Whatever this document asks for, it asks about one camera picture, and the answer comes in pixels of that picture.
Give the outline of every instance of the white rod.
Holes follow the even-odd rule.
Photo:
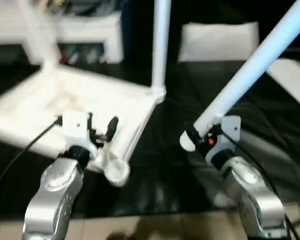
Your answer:
[[[43,65],[58,64],[60,51],[56,44],[56,39],[47,36],[40,22],[39,13],[35,11],[35,6],[30,0],[17,0],[19,9],[27,27],[27,41],[31,46],[31,51],[38,51],[43,60]]]
[[[254,54],[195,121],[194,127],[200,136],[204,136],[211,124],[230,110],[299,33],[300,0],[297,0]],[[180,144],[185,150],[193,151],[195,149],[186,132],[181,135]]]
[[[152,84],[154,92],[165,92],[165,71],[169,39],[171,0],[155,0]]]

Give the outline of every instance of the wooden floor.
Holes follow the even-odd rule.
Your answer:
[[[300,217],[297,205],[286,205],[293,221]],[[23,222],[0,222],[0,240],[21,239]],[[245,240],[236,212],[75,219],[66,240]]]

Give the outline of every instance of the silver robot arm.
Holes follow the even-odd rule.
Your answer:
[[[281,200],[254,167],[234,154],[235,146],[222,135],[223,131],[238,141],[240,125],[239,116],[226,116],[204,138],[193,127],[186,132],[207,163],[220,172],[226,194],[238,205],[248,239],[285,240],[287,227]]]
[[[80,157],[89,158],[89,152],[86,154]],[[40,188],[25,212],[23,240],[65,238],[73,201],[82,188],[83,170],[78,160],[58,157],[43,172]]]
[[[41,176],[39,190],[25,212],[22,240],[65,239],[85,168],[97,157],[98,149],[112,140],[118,118],[110,121],[106,134],[102,135],[96,134],[91,122],[91,113],[68,111],[62,115],[67,148]]]

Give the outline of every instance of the black table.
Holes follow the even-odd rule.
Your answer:
[[[87,172],[73,216],[91,218],[215,209],[209,192],[222,189],[218,173],[199,157],[191,159],[192,155],[181,149],[179,136],[184,124],[197,118],[242,63],[192,62],[168,66],[166,100],[154,110],[135,149],[128,183],[116,188],[103,175]],[[0,94],[36,70],[32,66],[0,67]],[[150,84],[149,67],[103,64],[90,70]],[[284,148],[279,137],[269,129],[260,107],[288,141],[290,154],[297,153],[300,157],[300,105],[268,75],[263,75],[230,113],[242,117],[244,130]],[[283,200],[300,199],[300,171],[295,164],[273,159],[257,149],[249,150],[272,174]],[[0,143],[0,173],[18,151]],[[52,161],[28,152],[13,165],[0,185],[0,219],[24,217],[41,174]]]

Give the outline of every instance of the white tray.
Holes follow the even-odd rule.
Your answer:
[[[149,87],[65,66],[40,70],[0,96],[0,140],[25,147],[65,110],[92,112],[92,126],[105,133],[118,116],[110,150],[129,161],[159,96]],[[30,150],[55,158],[65,148],[54,127]],[[89,166],[99,167],[97,160]]]

